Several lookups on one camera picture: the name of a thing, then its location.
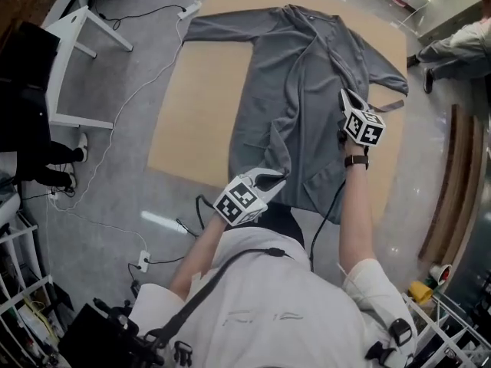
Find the yellow object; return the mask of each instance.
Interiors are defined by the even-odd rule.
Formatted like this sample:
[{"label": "yellow object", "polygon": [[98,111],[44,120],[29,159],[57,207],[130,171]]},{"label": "yellow object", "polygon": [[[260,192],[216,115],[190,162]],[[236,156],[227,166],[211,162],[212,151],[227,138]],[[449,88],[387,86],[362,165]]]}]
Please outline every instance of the yellow object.
[{"label": "yellow object", "polygon": [[431,296],[433,296],[433,291],[423,282],[419,281],[411,282],[409,293],[419,305],[427,303],[431,299]]}]

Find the hand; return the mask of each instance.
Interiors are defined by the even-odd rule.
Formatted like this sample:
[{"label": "hand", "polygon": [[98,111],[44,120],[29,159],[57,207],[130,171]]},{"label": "hand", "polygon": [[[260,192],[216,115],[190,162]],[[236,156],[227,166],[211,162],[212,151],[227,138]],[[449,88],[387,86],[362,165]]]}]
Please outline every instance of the hand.
[{"label": "hand", "polygon": [[346,156],[364,156],[364,147],[356,144],[352,138],[348,136],[344,144],[344,152]]}]

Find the shirt sleeve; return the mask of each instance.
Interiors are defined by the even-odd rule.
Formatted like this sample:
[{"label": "shirt sleeve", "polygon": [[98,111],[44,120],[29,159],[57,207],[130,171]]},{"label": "shirt sleeve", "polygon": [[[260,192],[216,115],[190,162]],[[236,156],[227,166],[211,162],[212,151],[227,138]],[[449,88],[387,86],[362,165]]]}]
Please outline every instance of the shirt sleeve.
[{"label": "shirt sleeve", "polygon": [[368,81],[407,95],[409,87],[402,73],[359,34],[354,36],[363,52],[363,59],[368,69]]},{"label": "shirt sleeve", "polygon": [[402,296],[377,260],[365,259],[356,264],[344,280],[343,290],[362,313],[376,317],[378,322],[382,320],[386,326],[402,318],[411,326],[413,337],[417,335]]},{"label": "shirt sleeve", "polygon": [[271,8],[199,16],[189,24],[184,41],[254,41],[277,21]]},{"label": "shirt sleeve", "polygon": [[184,306],[184,301],[172,291],[155,284],[140,288],[130,320],[139,327],[138,337],[160,328]]}]

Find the white sneaker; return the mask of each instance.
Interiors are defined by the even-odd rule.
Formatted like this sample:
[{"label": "white sneaker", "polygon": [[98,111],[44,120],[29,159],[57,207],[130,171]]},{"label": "white sneaker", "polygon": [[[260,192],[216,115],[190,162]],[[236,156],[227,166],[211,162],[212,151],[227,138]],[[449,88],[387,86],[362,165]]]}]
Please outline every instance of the white sneaker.
[{"label": "white sneaker", "polygon": [[84,163],[85,161],[87,161],[87,155],[89,149],[89,140],[85,133],[80,134],[80,139],[78,140],[77,148],[82,150],[82,153],[84,154],[84,158],[81,160],[81,163]]},{"label": "white sneaker", "polygon": [[77,188],[77,178],[75,177],[74,166],[71,163],[65,164],[64,172],[68,173],[68,175],[70,176],[70,180],[71,180],[71,186],[69,186],[67,188],[76,189]]}]

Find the black pants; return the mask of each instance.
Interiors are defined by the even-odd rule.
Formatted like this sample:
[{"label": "black pants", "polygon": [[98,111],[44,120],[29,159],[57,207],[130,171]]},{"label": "black pants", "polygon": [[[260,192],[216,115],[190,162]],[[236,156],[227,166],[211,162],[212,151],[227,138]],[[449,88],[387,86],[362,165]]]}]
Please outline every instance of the black pants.
[{"label": "black pants", "polygon": [[43,153],[19,151],[15,183],[36,180],[44,186],[67,188],[71,186],[68,173],[49,169],[46,165],[74,163],[83,159],[84,153],[81,149],[72,150],[57,142],[51,142],[49,150]]},{"label": "black pants", "polygon": [[226,230],[248,227],[269,229],[280,235],[291,237],[299,242],[305,249],[302,229],[295,218],[293,218],[292,208],[287,205],[270,202],[268,203],[268,210],[263,212],[257,218],[257,222],[246,222],[234,227],[228,225]]}]

